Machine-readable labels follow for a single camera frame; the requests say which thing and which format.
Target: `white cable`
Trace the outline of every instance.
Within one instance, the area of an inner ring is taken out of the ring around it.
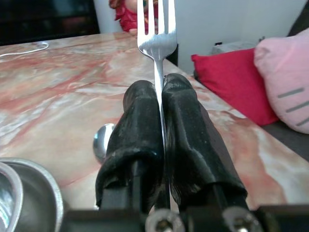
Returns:
[[[38,48],[38,49],[35,49],[35,50],[31,50],[31,51],[27,51],[27,52],[13,52],[13,53],[6,53],[6,54],[2,54],[0,55],[0,58],[1,57],[4,57],[4,56],[11,56],[11,55],[24,55],[24,54],[28,54],[28,53],[32,53],[32,52],[38,52],[38,51],[42,51],[42,50],[45,50],[49,47],[49,43],[47,42],[41,42],[42,45],[45,45],[45,47],[43,48]]]

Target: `red cushion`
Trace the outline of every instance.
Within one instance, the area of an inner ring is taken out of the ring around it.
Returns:
[[[254,66],[254,48],[214,56],[193,55],[200,82],[256,124],[278,120]]]

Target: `pink plush toy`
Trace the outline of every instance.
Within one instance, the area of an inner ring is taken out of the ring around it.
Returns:
[[[144,11],[148,11],[148,1],[144,0]],[[124,31],[137,34],[137,0],[110,0],[110,7],[116,10],[116,19]],[[154,16],[158,18],[157,0],[154,0]],[[145,17],[145,29],[148,30],[148,18]]]
[[[277,116],[290,128],[309,134],[309,29],[263,40],[255,49],[255,65]]]

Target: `gray stripe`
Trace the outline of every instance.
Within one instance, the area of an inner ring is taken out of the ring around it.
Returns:
[[[293,107],[293,108],[291,108],[291,109],[288,109],[288,110],[286,110],[286,112],[287,113],[290,113],[290,112],[293,112],[293,111],[295,111],[295,110],[299,110],[299,109],[301,109],[301,108],[304,108],[305,106],[308,106],[309,105],[309,101],[307,101],[307,102],[305,102],[305,103],[302,103],[302,104],[300,104],[300,105],[297,105],[297,106],[295,106],[295,107]]]
[[[290,92],[280,94],[280,95],[278,95],[278,98],[285,98],[285,97],[294,95],[296,93],[301,93],[301,92],[304,92],[304,91],[305,91],[305,88],[298,88],[298,89],[292,90]]]
[[[300,123],[298,123],[298,124],[296,124],[296,125],[297,125],[298,127],[300,127],[300,126],[306,124],[307,122],[309,122],[309,118],[305,119],[304,121],[302,121],[302,122],[300,122]]]

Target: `red toy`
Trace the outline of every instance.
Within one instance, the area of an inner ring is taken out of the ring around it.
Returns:
[[[116,10],[116,19],[124,31],[137,34],[137,0],[109,0],[110,7]],[[158,18],[158,4],[154,0],[154,16]],[[148,1],[144,0],[144,11],[148,12]],[[148,17],[145,17],[145,29],[148,30]]]

